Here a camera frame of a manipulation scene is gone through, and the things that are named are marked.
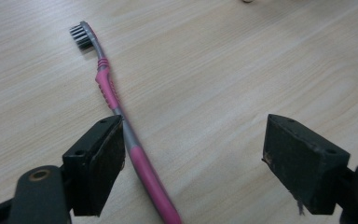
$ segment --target screw hole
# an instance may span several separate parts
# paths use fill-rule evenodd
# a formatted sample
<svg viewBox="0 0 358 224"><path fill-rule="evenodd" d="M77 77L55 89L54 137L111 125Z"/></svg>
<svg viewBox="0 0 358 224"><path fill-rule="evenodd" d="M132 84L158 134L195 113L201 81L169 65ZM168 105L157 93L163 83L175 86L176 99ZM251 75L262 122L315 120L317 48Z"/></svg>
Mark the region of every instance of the screw hole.
<svg viewBox="0 0 358 224"><path fill-rule="evenodd" d="M329 154L336 154L337 153L334 149L331 149L331 148L328 148L326 150L326 152L329 153Z"/></svg>
<svg viewBox="0 0 358 224"><path fill-rule="evenodd" d="M75 152L75 155L77 156L83 156L86 152L84 150L78 150Z"/></svg>
<svg viewBox="0 0 358 224"><path fill-rule="evenodd" d="M43 180L45 178L47 178L50 175L50 170L38 170L33 172L30 176L29 179L30 181L40 181Z"/></svg>

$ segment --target toothbrush handle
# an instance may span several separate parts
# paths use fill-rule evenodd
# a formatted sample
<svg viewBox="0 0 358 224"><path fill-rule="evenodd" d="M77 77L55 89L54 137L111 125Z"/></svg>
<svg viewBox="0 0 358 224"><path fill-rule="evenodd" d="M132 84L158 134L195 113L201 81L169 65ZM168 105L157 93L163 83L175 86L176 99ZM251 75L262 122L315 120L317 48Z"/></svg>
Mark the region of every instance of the toothbrush handle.
<svg viewBox="0 0 358 224"><path fill-rule="evenodd" d="M164 223L182 223L181 218L165 188L161 184L155 169L147 158L145 151L140 146L141 144L138 142L135 132L132 130L129 121L121 111L113 82L109 76L109 65L106 59L98 61L98 67L100 68L102 66L104 66L104 68L98 71L95 80L99 84L101 93L109 108L111 108L115 114L123 116L124 141L137 175L141 179L142 184L157 208L158 213L164 220Z"/></svg>

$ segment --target wood grain surface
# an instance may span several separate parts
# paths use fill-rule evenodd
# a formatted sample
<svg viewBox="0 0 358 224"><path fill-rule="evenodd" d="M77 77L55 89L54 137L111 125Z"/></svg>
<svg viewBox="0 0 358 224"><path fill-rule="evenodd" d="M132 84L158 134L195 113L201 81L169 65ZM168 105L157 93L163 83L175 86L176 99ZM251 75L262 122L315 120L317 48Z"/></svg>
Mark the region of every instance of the wood grain surface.
<svg viewBox="0 0 358 224"><path fill-rule="evenodd" d="M80 21L184 223L338 223L300 216L260 159L272 113L358 165L358 0L0 1L0 202L111 115ZM161 223L126 160L102 215L74 223Z"/></svg>

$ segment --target black bristles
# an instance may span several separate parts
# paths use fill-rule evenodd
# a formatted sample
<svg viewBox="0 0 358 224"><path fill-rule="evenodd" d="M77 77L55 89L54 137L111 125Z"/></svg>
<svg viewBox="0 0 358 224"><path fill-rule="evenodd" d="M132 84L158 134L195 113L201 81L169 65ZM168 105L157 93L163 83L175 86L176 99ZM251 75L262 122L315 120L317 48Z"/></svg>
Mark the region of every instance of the black bristles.
<svg viewBox="0 0 358 224"><path fill-rule="evenodd" d="M84 31L81 25L72 27L69 30L69 33L71 34L72 38L75 40L77 46L80 49L88 49L92 46L89 36L86 34L86 31Z"/></svg>

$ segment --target toothbrush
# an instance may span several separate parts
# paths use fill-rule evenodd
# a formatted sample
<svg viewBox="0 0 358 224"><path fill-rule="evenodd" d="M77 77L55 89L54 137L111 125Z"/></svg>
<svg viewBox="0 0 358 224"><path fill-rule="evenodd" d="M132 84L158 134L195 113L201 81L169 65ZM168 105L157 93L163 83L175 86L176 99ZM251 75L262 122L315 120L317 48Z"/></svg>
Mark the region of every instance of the toothbrush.
<svg viewBox="0 0 358 224"><path fill-rule="evenodd" d="M98 43L97 36L85 21L71 28L69 33L80 49L87 49L93 46L97 51L98 73L95 80L99 84L109 108L112 109L115 115L121 115L123 117L123 132L126 149L130 155L133 167L158 210L159 215L164 223L182 223L178 212L161 184L150 160L147 158L141 143L136 137L130 122L120 107L112 78L109 75L109 62L103 54L103 49Z"/></svg>

